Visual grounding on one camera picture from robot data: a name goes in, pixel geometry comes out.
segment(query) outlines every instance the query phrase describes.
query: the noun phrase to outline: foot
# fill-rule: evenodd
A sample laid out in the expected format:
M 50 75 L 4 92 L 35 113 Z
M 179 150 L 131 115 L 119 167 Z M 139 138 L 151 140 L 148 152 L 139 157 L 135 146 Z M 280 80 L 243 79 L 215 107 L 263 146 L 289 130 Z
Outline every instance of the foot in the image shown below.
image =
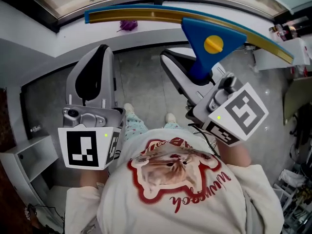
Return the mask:
M 133 105 L 131 105 L 130 103 L 124 104 L 123 108 L 126 110 L 127 113 L 134 113 L 135 112 Z
M 166 114 L 166 123 L 176 123 L 176 117 L 172 113 Z

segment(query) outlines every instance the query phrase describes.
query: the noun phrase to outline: shirt sleeve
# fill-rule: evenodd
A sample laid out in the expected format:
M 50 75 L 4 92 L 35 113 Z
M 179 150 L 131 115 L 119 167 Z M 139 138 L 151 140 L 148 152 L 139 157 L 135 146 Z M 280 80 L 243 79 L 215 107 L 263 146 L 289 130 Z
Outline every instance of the shirt sleeve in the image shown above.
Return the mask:
M 67 191 L 65 233 L 80 233 L 97 215 L 99 190 L 92 186 L 71 188 Z
M 260 165 L 228 165 L 264 221 L 266 234 L 280 233 L 284 224 L 281 204 Z

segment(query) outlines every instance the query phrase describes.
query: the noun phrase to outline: white marker cube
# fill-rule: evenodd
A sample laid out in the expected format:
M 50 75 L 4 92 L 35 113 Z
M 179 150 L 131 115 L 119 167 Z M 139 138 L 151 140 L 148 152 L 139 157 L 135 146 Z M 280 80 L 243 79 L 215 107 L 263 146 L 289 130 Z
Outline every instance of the white marker cube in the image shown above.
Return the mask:
M 203 129 L 228 146 L 246 141 L 269 112 L 249 83 L 209 114 Z
M 59 128 L 58 136 L 66 167 L 104 170 L 115 156 L 120 134 L 116 127 L 91 127 L 79 125 Z

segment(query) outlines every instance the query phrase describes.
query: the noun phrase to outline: yellow dot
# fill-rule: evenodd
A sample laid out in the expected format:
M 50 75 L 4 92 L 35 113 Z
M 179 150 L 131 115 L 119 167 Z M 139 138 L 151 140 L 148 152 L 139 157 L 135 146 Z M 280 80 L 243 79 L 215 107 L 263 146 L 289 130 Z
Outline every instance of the yellow dot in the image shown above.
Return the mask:
M 217 54 L 223 50 L 223 40 L 219 36 L 209 36 L 204 42 L 204 48 L 209 54 Z

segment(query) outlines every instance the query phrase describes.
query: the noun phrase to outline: gray tile floor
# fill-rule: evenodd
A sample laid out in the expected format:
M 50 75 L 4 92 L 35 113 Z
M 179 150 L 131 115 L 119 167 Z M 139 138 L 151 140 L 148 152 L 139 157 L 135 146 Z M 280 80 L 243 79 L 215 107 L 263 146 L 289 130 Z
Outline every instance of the gray tile floor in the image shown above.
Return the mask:
M 166 113 L 174 113 L 182 127 L 190 123 L 185 118 L 186 98 L 177 92 L 160 65 L 159 54 L 165 48 L 146 48 L 115 55 L 118 105 L 132 103 L 136 114 L 149 129 L 163 127 Z M 249 82 L 269 110 L 269 116 L 246 145 L 253 163 L 261 164 L 270 183 L 273 183 L 282 169 L 293 163 L 288 155 L 294 142 L 289 135 L 293 125 L 289 122 L 283 126 L 282 95 L 287 89 L 285 70 L 254 72 L 252 53 L 243 50 L 231 53 L 221 64 L 226 71 L 234 72 L 243 83 Z M 42 130 L 34 136 L 51 135 L 60 157 L 57 129 L 62 126 L 65 84 L 71 70 L 72 67 L 43 77 L 29 84 L 25 93 L 30 126 L 42 126 Z M 62 158 L 50 169 L 56 185 L 78 186 L 79 170 L 65 168 Z

